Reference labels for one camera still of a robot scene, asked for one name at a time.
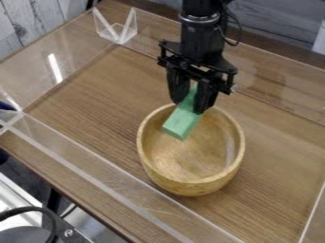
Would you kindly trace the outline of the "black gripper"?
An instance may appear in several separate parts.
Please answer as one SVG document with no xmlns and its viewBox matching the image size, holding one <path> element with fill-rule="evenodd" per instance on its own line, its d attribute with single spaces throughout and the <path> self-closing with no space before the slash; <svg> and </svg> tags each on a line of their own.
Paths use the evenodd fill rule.
<svg viewBox="0 0 325 243">
<path fill-rule="evenodd" d="M 198 82 L 194 95 L 194 113 L 203 114 L 214 105 L 218 92 L 230 94 L 238 69 L 223 58 L 228 15 L 180 15 L 180 41 L 162 40 L 158 64 L 166 68 L 171 101 L 183 101 L 190 81 Z"/>
</svg>

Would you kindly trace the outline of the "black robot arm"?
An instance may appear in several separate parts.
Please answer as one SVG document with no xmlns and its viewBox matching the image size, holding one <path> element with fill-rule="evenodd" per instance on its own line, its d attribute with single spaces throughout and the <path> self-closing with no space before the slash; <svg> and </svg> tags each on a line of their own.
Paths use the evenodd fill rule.
<svg viewBox="0 0 325 243">
<path fill-rule="evenodd" d="M 170 99 L 179 104 L 196 82 L 192 112 L 203 114 L 214 105 L 218 93 L 230 95 L 238 68 L 224 59 L 228 18 L 227 5 L 234 0 L 183 0 L 179 20 L 180 41 L 159 42 L 158 64 L 166 68 Z"/>
</svg>

